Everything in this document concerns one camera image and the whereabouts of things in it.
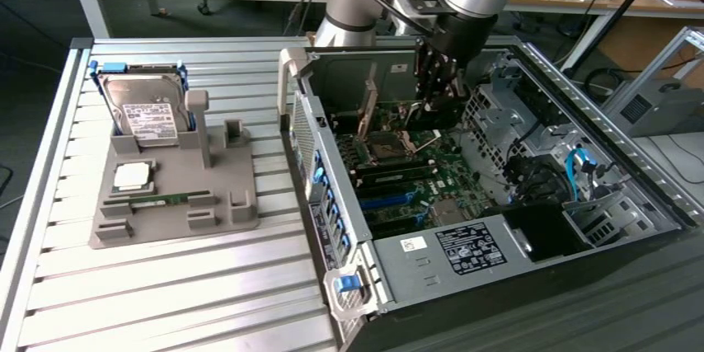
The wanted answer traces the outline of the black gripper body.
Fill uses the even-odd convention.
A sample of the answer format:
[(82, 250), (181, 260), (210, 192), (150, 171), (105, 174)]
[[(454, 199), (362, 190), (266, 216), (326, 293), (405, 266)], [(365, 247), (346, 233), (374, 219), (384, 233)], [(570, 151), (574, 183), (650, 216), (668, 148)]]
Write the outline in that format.
[(458, 67), (465, 67), (481, 52), (497, 20), (497, 14), (489, 17), (440, 15), (429, 36), (430, 47), (454, 60)]

